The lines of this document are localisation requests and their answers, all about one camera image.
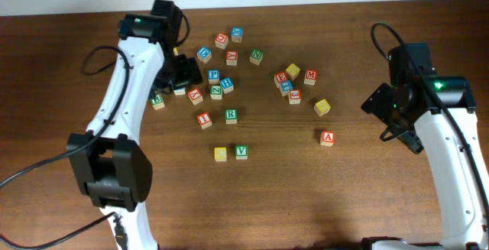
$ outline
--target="wooden table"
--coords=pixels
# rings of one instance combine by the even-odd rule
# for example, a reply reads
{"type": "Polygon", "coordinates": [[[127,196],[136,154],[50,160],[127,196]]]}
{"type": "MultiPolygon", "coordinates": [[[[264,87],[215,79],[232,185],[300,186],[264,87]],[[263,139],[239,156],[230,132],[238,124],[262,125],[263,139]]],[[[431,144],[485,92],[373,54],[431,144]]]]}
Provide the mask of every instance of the wooden table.
{"type": "MultiPolygon", "coordinates": [[[[235,81],[222,101],[193,106],[186,96],[148,106],[141,147],[154,169],[147,199],[151,231],[164,248],[293,248],[344,245],[366,236],[438,242],[442,222],[426,155],[378,139],[383,124],[360,110],[382,82],[387,61],[375,50],[370,27],[387,21],[406,42],[427,42],[442,75],[471,81],[478,102],[479,140],[489,157],[489,0],[374,2],[185,11],[192,33],[181,51],[203,46],[217,68],[235,81]],[[238,67],[214,47],[218,32],[244,28],[238,67]],[[264,51],[260,66],[252,48],[264,51]],[[289,105],[273,74],[295,63],[319,71],[303,101],[289,105]],[[316,100],[332,109],[318,117],[316,100]],[[226,125],[225,109],[237,109],[226,125]],[[201,130],[196,116],[210,112],[201,130]],[[333,147],[319,133],[333,130],[333,147]],[[216,163],[213,148],[247,144],[248,161],[216,163]]],[[[83,133],[95,115],[111,71],[82,76],[83,58],[96,46],[116,45],[124,13],[0,18],[0,178],[64,150],[70,133],[83,133]]],[[[379,30],[384,49],[395,40],[379,30]]],[[[97,56],[92,67],[113,60],[97,56]]],[[[205,82],[200,89],[208,89],[205,82]]],[[[42,167],[1,191],[0,230],[25,245],[40,244],[101,216],[76,186],[68,160],[42,167]]],[[[114,249],[108,224],[62,244],[63,249],[114,249]]]]}

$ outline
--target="black cable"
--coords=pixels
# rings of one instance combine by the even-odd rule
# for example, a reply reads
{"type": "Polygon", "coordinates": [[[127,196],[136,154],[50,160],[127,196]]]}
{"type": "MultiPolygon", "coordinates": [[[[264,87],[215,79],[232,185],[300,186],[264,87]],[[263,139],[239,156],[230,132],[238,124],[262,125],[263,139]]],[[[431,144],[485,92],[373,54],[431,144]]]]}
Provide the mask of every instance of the black cable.
{"type": "MultiPolygon", "coordinates": [[[[391,34],[396,38],[396,40],[399,42],[401,47],[404,49],[404,52],[406,53],[408,60],[413,65],[413,68],[416,71],[416,74],[418,74],[419,77],[421,78],[421,82],[423,84],[424,90],[427,91],[429,97],[443,111],[443,113],[445,114],[445,117],[448,119],[450,125],[455,130],[456,135],[458,136],[459,140],[461,141],[461,145],[463,148],[462,150],[467,155],[468,163],[471,165],[471,170],[472,170],[472,173],[474,175],[475,183],[477,184],[478,192],[479,192],[479,195],[481,196],[482,205],[484,207],[485,215],[483,215],[483,218],[487,220],[487,216],[489,216],[489,202],[487,201],[487,195],[486,195],[485,190],[484,190],[484,184],[482,183],[481,175],[479,174],[479,171],[477,169],[477,165],[475,164],[475,159],[474,159],[474,155],[472,154],[472,149],[471,149],[470,144],[465,139],[463,132],[461,131],[460,127],[458,126],[456,120],[453,118],[453,115],[450,113],[449,109],[445,106],[445,104],[442,102],[442,100],[436,95],[436,93],[434,93],[431,90],[431,87],[429,86],[428,82],[426,81],[424,75],[421,73],[421,70],[419,70],[419,67],[416,66],[413,58],[410,56],[410,54],[406,48],[406,44],[404,43],[403,39],[389,24],[384,23],[384,22],[378,22],[372,26],[371,36],[372,36],[372,41],[374,42],[375,47],[379,50],[379,52],[382,54],[382,56],[386,57],[389,60],[389,57],[387,57],[387,55],[382,51],[382,49],[379,47],[379,45],[375,39],[374,30],[379,25],[388,29],[391,32],[391,34]]],[[[487,245],[489,245],[489,236],[487,237],[487,245]]]]}
{"type": "Polygon", "coordinates": [[[183,36],[183,39],[180,40],[180,41],[177,41],[177,43],[175,44],[175,47],[179,47],[181,46],[183,43],[185,43],[186,39],[189,37],[189,34],[190,34],[190,24],[189,24],[189,19],[186,18],[186,16],[184,14],[182,14],[182,19],[185,20],[185,24],[186,24],[186,32],[185,32],[185,36],[183,36]]]}
{"type": "Polygon", "coordinates": [[[115,51],[121,55],[122,59],[124,60],[124,64],[125,64],[125,66],[124,66],[124,68],[125,68],[125,80],[124,80],[124,85],[122,86],[121,94],[119,95],[119,98],[118,98],[117,102],[115,103],[115,107],[112,110],[111,114],[109,115],[107,121],[105,121],[105,124],[102,126],[100,131],[92,138],[92,140],[88,141],[83,146],[79,146],[78,148],[73,149],[72,151],[67,151],[65,153],[58,154],[55,157],[44,159],[42,161],[39,161],[37,163],[32,164],[31,166],[26,167],[23,170],[18,171],[15,174],[12,174],[10,177],[8,177],[7,179],[3,180],[0,183],[0,189],[3,188],[8,183],[10,183],[11,181],[13,181],[13,179],[20,177],[21,175],[26,174],[26,173],[30,172],[31,170],[34,170],[34,169],[39,168],[41,166],[44,166],[46,164],[56,162],[56,161],[63,159],[65,157],[69,157],[70,155],[75,154],[75,153],[89,147],[91,144],[93,144],[95,141],[97,141],[102,136],[102,134],[105,132],[105,130],[108,128],[108,126],[110,125],[110,123],[114,119],[115,113],[117,112],[119,106],[121,105],[122,100],[123,100],[124,95],[125,95],[125,91],[128,88],[130,66],[129,66],[128,58],[125,56],[124,52],[122,50],[118,49],[117,47],[110,47],[110,46],[96,47],[94,50],[92,50],[92,52],[90,52],[90,54],[86,57],[86,59],[83,63],[86,63],[88,61],[88,59],[90,59],[93,56],[93,54],[95,54],[98,50],[104,50],[104,49],[113,50],[113,51],[115,51]]]}
{"type": "Polygon", "coordinates": [[[11,247],[13,249],[46,249],[46,248],[49,248],[49,247],[53,247],[55,245],[59,245],[60,243],[63,243],[65,241],[67,241],[68,239],[72,239],[72,238],[76,237],[77,235],[85,232],[86,230],[92,228],[93,226],[96,226],[97,224],[106,221],[111,216],[118,217],[118,215],[117,215],[116,212],[109,213],[106,216],[103,216],[100,219],[97,219],[96,221],[94,221],[94,222],[92,222],[90,224],[87,224],[87,225],[83,226],[82,228],[80,228],[80,229],[78,229],[78,230],[76,230],[74,232],[71,232],[68,235],[65,235],[63,238],[55,239],[52,242],[44,243],[42,245],[37,245],[37,246],[24,246],[24,245],[19,245],[19,244],[15,243],[15,242],[13,242],[13,241],[5,238],[1,234],[0,234],[0,240],[2,240],[7,246],[9,246],[9,247],[11,247]]]}

